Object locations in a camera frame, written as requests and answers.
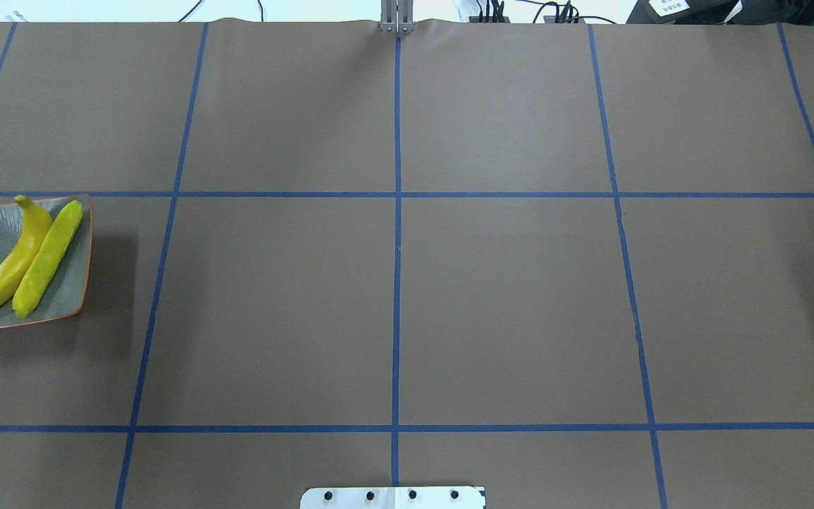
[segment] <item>banana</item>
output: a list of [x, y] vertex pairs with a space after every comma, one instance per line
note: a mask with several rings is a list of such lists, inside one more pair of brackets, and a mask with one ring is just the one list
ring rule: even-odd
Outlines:
[[42, 246], [52, 225], [52, 217], [41, 206], [33, 203], [28, 197], [19, 194], [14, 201], [23, 210], [23, 220], [20, 224], [20, 238], [9, 252], [8, 257], [0, 264], [0, 306], [11, 296], [20, 284], [23, 275], [27, 273], [33, 257]]
[[27, 318], [27, 315], [40, 304], [42, 294], [46, 292], [56, 269], [59, 268], [61, 258], [68, 250], [68, 245], [71, 244], [71, 239], [74, 238], [82, 219], [83, 205], [77, 200], [62, 207], [59, 215], [55, 217], [55, 222], [42, 241], [40, 251], [33, 258], [30, 269], [23, 275], [20, 286], [14, 292], [12, 308], [18, 318]]

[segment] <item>gray table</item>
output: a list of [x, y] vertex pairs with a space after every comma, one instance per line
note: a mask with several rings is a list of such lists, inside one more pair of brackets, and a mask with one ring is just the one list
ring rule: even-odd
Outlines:
[[814, 29], [0, 25], [18, 191], [0, 507], [814, 507]]

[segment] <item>gray plate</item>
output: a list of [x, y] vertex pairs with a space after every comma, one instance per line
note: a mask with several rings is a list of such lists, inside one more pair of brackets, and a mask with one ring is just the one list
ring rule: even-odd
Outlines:
[[[11, 302], [0, 307], [0, 328], [27, 325], [28, 323], [46, 322], [76, 315], [81, 311], [83, 297], [87, 293], [87, 275], [90, 273], [90, 251], [93, 248], [93, 222], [91, 219], [90, 197], [81, 194], [74, 197], [35, 200], [48, 210], [52, 218], [71, 200], [78, 200], [83, 205], [83, 220], [74, 235], [68, 252], [59, 265], [55, 277], [43, 294], [40, 305], [27, 318], [14, 316]], [[0, 205], [0, 263], [7, 257], [20, 236], [20, 222], [23, 214], [17, 204]]]

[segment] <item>metal hinge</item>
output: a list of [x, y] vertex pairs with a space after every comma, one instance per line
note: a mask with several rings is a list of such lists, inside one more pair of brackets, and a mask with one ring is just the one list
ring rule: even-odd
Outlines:
[[413, 32], [413, 0], [382, 0], [379, 30], [397, 35]]

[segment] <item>white bracket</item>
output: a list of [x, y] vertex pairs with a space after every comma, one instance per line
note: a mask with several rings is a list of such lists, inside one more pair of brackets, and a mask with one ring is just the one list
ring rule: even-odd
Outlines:
[[397, 35], [413, 32], [413, 0], [382, 0], [379, 30]]
[[475, 486], [313, 488], [300, 509], [485, 509], [485, 489]]

